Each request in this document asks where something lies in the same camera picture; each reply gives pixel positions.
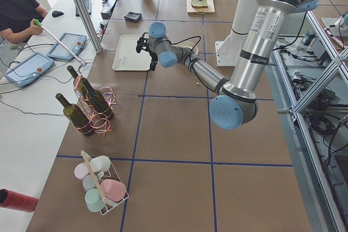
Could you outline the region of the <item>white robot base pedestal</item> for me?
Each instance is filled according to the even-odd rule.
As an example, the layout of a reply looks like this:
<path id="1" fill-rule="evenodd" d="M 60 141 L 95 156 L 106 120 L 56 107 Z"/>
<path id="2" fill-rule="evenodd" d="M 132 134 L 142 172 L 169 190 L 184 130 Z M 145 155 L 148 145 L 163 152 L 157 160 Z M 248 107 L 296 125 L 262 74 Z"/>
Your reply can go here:
<path id="1" fill-rule="evenodd" d="M 215 43 L 216 61 L 219 67 L 237 64 L 257 8 L 256 0 L 238 0 L 230 34 L 224 41 Z"/>

